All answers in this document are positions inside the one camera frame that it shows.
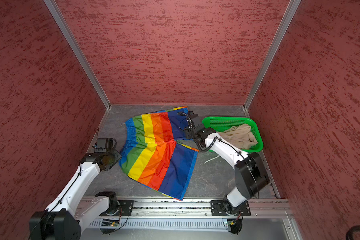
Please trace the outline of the aluminium corner post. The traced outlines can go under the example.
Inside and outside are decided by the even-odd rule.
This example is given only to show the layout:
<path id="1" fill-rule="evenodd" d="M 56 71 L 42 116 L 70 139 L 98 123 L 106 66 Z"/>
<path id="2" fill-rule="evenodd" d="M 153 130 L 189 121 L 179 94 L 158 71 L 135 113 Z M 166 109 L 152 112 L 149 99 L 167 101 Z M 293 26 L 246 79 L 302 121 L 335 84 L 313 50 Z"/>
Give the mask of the aluminium corner post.
<path id="1" fill-rule="evenodd" d="M 67 24 L 66 20 L 63 17 L 62 12 L 60 11 L 56 1 L 53 0 L 44 0 L 49 12 L 51 13 L 53 19 L 57 23 L 59 29 L 61 30 L 63 36 L 65 37 L 66 41 L 68 42 L 69 46 L 71 47 L 73 53 L 75 54 L 77 60 L 79 61 L 80 65 L 82 66 L 84 72 L 86 73 L 87 77 L 89 78 L 90 82 L 92 83 L 94 89 L 96 90 L 98 96 L 102 100 L 105 108 L 109 110 L 112 106 L 111 102 L 109 101 L 106 93 L 104 92 L 98 78 L 96 77 L 94 71 L 92 70 L 88 60 L 86 59 L 83 51 L 81 50 L 73 32 L 71 31 L 69 25 Z"/>
<path id="2" fill-rule="evenodd" d="M 266 57 L 263 61 L 263 64 L 260 67 L 259 73 L 255 79 L 255 82 L 249 92 L 249 95 L 243 105 L 244 112 L 248 113 L 249 108 L 251 106 L 252 101 L 255 98 L 255 95 L 268 71 L 268 68 L 270 67 L 273 58 L 275 57 L 278 48 L 291 24 L 291 21 L 301 3 L 301 0 L 290 0 L 289 4 L 286 8 L 286 11 L 282 17 L 282 20 L 278 26 L 278 29 L 275 33 L 275 36 L 271 42 L 271 45 L 269 47 L 269 50 L 266 54 Z"/>

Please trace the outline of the base connector board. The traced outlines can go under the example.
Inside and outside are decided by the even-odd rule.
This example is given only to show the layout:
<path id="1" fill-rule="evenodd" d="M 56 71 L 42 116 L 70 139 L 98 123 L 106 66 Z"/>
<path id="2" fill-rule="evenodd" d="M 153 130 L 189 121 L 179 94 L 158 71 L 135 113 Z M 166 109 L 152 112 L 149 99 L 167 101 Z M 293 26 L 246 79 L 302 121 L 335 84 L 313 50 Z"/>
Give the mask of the base connector board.
<path id="1" fill-rule="evenodd" d="M 119 223 L 120 223 L 120 220 L 102 219 L 101 227 L 117 228 L 119 226 Z"/>
<path id="2" fill-rule="evenodd" d="M 231 234 L 239 234 L 243 227 L 243 221 L 241 219 L 227 221 L 228 232 Z"/>

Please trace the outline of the rainbow striped shorts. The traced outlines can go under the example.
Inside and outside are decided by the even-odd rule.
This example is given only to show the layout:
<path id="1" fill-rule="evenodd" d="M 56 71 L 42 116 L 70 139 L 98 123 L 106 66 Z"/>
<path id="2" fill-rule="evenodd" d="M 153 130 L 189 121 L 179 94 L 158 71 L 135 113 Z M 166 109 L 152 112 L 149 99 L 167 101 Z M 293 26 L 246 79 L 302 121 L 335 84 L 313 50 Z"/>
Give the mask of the rainbow striped shorts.
<path id="1" fill-rule="evenodd" d="M 127 139 L 119 165 L 130 179 L 183 200 L 199 151 L 186 139 L 187 107 L 142 114 L 125 122 Z"/>

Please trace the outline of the left base connector board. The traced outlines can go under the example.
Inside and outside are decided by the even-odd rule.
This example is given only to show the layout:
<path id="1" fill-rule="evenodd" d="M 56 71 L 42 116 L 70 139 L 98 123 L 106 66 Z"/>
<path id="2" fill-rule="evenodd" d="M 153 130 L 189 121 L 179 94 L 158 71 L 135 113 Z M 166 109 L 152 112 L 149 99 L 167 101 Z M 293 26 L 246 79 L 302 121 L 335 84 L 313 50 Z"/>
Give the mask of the left base connector board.
<path id="1" fill-rule="evenodd" d="M 117 228 L 119 226 L 119 223 L 120 223 L 120 220 L 102 219 L 101 227 Z"/>

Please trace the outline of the right base connector board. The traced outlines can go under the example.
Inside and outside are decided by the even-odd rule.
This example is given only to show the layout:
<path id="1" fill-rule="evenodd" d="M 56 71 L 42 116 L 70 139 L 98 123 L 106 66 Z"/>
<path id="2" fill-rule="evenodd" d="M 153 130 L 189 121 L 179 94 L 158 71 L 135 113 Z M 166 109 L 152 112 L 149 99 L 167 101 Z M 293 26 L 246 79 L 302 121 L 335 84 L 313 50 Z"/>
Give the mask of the right base connector board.
<path id="1" fill-rule="evenodd" d="M 228 232 L 231 234 L 239 234 L 243 227 L 243 221 L 241 219 L 227 221 Z"/>

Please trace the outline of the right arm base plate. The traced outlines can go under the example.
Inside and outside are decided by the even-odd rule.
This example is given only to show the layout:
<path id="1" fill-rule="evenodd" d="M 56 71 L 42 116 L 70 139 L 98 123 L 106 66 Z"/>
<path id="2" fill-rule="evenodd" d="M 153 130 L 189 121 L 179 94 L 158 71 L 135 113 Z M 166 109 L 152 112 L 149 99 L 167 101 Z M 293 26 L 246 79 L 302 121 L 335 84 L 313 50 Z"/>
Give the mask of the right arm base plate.
<path id="1" fill-rule="evenodd" d="M 212 200 L 210 204 L 212 216 L 251 216 L 251 210 L 248 201 L 244 201 L 237 207 L 232 207 L 228 201 L 224 200 Z"/>

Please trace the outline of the beige shorts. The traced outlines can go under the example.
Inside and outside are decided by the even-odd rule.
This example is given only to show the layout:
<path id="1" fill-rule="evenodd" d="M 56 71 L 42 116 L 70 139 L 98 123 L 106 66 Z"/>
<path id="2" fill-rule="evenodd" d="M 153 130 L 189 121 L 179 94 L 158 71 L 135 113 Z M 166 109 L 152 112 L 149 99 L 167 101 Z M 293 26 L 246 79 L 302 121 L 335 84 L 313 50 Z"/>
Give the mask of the beige shorts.
<path id="1" fill-rule="evenodd" d="M 251 129 L 250 125 L 243 124 L 240 126 L 233 126 L 224 132 L 218 132 L 218 134 L 235 147 L 242 150 L 249 150 L 251 147 L 258 144 Z"/>

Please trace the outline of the white perforated vent strip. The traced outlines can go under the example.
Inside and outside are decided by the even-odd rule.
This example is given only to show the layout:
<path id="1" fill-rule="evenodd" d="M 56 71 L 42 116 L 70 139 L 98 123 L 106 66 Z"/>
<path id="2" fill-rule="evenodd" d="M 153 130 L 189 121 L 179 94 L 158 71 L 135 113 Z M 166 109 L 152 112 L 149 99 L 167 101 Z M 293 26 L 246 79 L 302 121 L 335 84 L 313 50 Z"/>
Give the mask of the white perforated vent strip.
<path id="1" fill-rule="evenodd" d="M 130 219 L 127 222 L 121 220 L 120 226 L 106 226 L 103 220 L 95 220 L 89 226 L 90 229 L 157 229 L 157 230 L 211 230 L 224 231 L 228 229 L 228 223 L 224 219 Z"/>

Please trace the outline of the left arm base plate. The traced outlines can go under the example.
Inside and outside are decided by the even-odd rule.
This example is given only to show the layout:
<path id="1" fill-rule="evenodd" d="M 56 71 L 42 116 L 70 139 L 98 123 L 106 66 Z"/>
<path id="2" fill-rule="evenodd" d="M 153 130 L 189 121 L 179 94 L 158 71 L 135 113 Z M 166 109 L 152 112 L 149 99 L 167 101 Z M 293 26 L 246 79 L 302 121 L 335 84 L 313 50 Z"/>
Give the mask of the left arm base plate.
<path id="1" fill-rule="evenodd" d="M 119 200 L 116 207 L 110 207 L 105 212 L 101 213 L 101 216 L 107 217 L 120 217 L 120 216 L 131 216 L 134 200 Z"/>

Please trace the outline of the aluminium front rail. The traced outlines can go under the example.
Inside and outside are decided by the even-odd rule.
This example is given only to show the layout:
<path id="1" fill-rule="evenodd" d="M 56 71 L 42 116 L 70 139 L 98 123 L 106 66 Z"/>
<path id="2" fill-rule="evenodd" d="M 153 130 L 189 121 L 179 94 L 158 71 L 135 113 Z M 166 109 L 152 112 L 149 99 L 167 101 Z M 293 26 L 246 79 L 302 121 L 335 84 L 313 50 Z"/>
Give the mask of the aluminium front rail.
<path id="1" fill-rule="evenodd" d="M 293 219 L 288 200 L 254 199 L 242 203 L 228 214 L 222 200 L 185 198 L 118 198 L 123 216 L 131 218 L 254 218 Z"/>

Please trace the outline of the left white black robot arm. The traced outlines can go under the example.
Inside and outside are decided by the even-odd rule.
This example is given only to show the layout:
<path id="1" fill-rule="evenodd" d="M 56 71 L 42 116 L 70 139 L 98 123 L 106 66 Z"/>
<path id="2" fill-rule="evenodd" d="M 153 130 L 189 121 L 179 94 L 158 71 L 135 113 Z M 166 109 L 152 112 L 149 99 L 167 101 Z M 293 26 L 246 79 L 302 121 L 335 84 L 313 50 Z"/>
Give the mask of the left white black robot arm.
<path id="1" fill-rule="evenodd" d="M 86 154 L 76 173 L 60 194 L 30 221 L 30 240 L 78 240 L 83 231 L 100 214 L 122 215 L 115 192 L 100 192 L 78 211 L 77 208 L 92 181 L 100 172 L 110 170 L 121 155 L 115 150 L 97 150 Z"/>

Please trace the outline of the right aluminium corner post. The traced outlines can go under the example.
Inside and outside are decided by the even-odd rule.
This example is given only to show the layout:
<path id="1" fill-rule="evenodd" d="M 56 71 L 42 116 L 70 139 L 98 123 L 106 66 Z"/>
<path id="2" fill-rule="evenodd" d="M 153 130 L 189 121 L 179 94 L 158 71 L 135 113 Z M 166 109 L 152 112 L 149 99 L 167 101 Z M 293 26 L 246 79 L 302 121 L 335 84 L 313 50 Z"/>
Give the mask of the right aluminium corner post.
<path id="1" fill-rule="evenodd" d="M 269 50 L 266 54 L 266 57 L 263 61 L 263 64 L 260 67 L 259 73 L 255 79 L 255 82 L 249 92 L 249 95 L 243 105 L 244 112 L 248 113 L 249 108 L 251 106 L 252 101 L 255 98 L 255 95 L 268 71 L 268 68 L 270 67 L 273 58 L 275 57 L 278 48 L 291 24 L 291 21 L 301 3 L 301 0 L 290 0 L 289 4 L 286 8 L 286 11 L 282 17 L 282 20 L 278 26 L 278 29 L 275 33 L 275 36 L 271 42 L 271 45 L 269 47 Z"/>

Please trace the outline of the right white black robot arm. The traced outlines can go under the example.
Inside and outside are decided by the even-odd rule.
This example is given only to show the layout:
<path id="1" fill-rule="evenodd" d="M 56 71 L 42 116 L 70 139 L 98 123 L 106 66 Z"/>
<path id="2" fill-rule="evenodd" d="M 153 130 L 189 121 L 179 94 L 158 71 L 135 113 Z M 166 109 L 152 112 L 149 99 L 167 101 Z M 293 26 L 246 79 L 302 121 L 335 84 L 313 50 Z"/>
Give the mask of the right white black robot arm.
<path id="1" fill-rule="evenodd" d="M 217 153 L 234 169 L 235 187 L 224 197 L 223 207 L 228 215 L 239 213 L 241 205 L 253 197 L 259 197 L 260 190 L 270 182 L 260 155 L 244 151 L 255 145 L 250 126 L 243 124 L 217 132 L 205 127 L 192 111 L 179 115 L 185 116 L 188 122 L 184 128 L 186 139 L 193 140 L 200 152 Z"/>

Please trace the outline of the green plastic basket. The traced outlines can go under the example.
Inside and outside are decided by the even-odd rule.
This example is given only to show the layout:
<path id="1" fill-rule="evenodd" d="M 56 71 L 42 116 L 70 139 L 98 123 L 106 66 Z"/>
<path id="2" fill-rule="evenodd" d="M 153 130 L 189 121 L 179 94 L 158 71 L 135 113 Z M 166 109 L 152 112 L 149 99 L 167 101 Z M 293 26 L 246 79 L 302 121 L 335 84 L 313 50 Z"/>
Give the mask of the green plastic basket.
<path id="1" fill-rule="evenodd" d="M 258 126 L 252 119 L 244 117 L 206 117 L 202 120 L 202 123 L 206 128 L 211 127 L 217 132 L 224 132 L 231 127 L 238 127 L 243 124 L 247 124 L 251 127 L 251 133 L 257 140 L 257 144 L 250 147 L 249 150 L 244 150 L 248 153 L 260 152 L 263 150 L 264 143 L 259 132 Z"/>

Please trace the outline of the left aluminium corner post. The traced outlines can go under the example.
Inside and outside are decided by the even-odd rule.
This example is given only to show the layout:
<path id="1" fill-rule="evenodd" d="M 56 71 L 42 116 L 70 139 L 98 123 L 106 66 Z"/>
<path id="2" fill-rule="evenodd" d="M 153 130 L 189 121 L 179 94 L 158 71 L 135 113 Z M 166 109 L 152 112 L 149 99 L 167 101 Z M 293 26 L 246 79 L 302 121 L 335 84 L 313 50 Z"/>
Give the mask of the left aluminium corner post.
<path id="1" fill-rule="evenodd" d="M 90 82 L 92 83 L 94 89 L 96 90 L 98 96 L 102 100 L 105 108 L 109 110 L 112 106 L 111 102 L 109 101 L 106 93 L 104 92 L 98 78 L 96 77 L 94 71 L 92 70 L 88 60 L 86 59 L 83 51 L 81 50 L 73 32 L 71 31 L 69 25 L 67 24 L 66 20 L 63 17 L 62 12 L 60 11 L 56 1 L 53 0 L 44 0 L 49 12 L 51 13 L 53 19 L 57 23 L 59 29 L 61 30 L 63 36 L 65 37 L 66 41 L 68 42 L 69 46 L 71 47 L 73 53 L 75 54 L 77 60 L 79 61 L 80 65 L 82 66 L 84 72 L 86 73 L 87 77 L 89 78 Z"/>

